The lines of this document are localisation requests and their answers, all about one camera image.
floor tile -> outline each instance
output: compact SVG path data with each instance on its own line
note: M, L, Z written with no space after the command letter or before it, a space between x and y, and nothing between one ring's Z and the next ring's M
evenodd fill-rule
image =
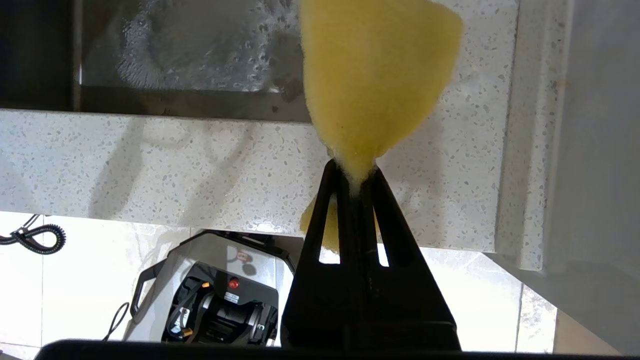
M462 349L514 351L521 282L479 252L420 251L456 321ZM386 255L379 253L387 266Z
M40 348L0 343L0 350L0 354L9 355L20 360L33 360L38 355ZM4 360L3 355L0 355L0 360Z
M138 274L189 238L189 228L47 217L67 233L60 252L44 257L42 343L101 339ZM122 338L129 315L111 336Z
M9 236L31 214L0 212L0 235ZM42 225L40 217L34 226ZM42 255L15 243L0 246L0 342L39 347L42 330Z
M554 350L557 308L528 286L522 288L518 352L550 354Z

sink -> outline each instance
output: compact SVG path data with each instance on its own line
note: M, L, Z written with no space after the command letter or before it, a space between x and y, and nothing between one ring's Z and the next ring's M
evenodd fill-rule
M310 122L293 0L6 0L0 106Z

handle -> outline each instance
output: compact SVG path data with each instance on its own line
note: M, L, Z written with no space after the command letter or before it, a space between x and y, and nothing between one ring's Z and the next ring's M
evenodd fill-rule
M140 273L140 276L138 276L138 283L136 284L136 289L133 292L133 299L131 299L131 307L129 308L131 317L136 316L138 310L140 309L138 303L140 302L140 295L142 295L142 287L145 285L145 282L155 279L158 274L160 274L160 270L162 270L165 262L166 259L160 261L154 266L151 266L150 268L142 271Z

